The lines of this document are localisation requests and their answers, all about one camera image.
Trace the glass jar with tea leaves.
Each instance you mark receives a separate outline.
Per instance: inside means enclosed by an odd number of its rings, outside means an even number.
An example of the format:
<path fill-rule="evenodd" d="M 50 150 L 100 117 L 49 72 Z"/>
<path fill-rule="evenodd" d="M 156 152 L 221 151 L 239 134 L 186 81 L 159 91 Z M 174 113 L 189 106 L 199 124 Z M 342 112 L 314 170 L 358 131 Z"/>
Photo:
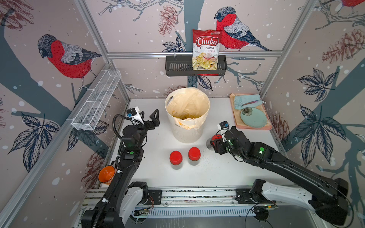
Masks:
<path fill-rule="evenodd" d="M 217 139 L 222 139 L 222 136 L 221 135 L 214 135 L 212 138 L 209 138 L 207 141 L 206 141 L 206 147 L 208 150 L 211 150 L 213 151 L 214 150 L 214 144 L 215 144 L 215 140 Z"/>

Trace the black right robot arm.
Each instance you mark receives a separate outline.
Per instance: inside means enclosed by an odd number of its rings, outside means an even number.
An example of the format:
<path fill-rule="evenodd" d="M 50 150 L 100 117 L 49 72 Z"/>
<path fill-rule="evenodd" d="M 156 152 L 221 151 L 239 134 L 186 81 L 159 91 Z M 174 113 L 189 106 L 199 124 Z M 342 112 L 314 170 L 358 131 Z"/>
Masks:
<path fill-rule="evenodd" d="M 213 136 L 210 145 L 217 154 L 229 153 L 239 162 L 274 172 L 297 185 L 285 187 L 256 179 L 250 190 L 253 202 L 260 198 L 284 201 L 313 211 L 334 226 L 345 225 L 351 206 L 344 179 L 333 180 L 310 171 L 262 142 L 250 142 L 234 126 Z"/>

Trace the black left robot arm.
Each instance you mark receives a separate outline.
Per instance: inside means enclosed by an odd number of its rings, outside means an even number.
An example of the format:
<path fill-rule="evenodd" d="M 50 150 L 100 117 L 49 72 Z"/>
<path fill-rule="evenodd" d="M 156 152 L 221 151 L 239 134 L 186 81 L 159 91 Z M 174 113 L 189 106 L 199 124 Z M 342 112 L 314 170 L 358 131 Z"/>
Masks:
<path fill-rule="evenodd" d="M 111 163 L 114 175 L 109 187 L 94 209 L 87 210 L 81 218 L 84 228 L 123 228 L 138 204 L 148 201 L 148 185 L 131 179 L 144 157 L 147 132 L 160 125 L 159 110 L 148 120 L 137 107 L 127 110 L 126 115 L 117 114 L 112 129 L 120 139 L 116 159 Z"/>

